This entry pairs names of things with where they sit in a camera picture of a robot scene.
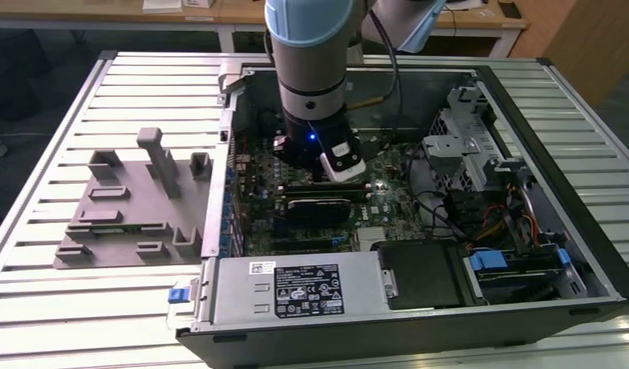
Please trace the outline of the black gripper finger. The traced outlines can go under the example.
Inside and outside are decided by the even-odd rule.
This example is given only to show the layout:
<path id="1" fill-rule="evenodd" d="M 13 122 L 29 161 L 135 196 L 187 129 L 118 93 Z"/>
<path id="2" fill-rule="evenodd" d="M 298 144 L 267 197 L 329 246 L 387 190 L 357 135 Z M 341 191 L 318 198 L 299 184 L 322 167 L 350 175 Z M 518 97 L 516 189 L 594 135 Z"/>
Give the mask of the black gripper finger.
<path id="1" fill-rule="evenodd" d="M 314 182 L 322 182 L 325 170 L 317 142 L 299 146 L 287 135 L 280 135 L 275 137 L 272 153 L 290 167 L 311 174 Z"/>

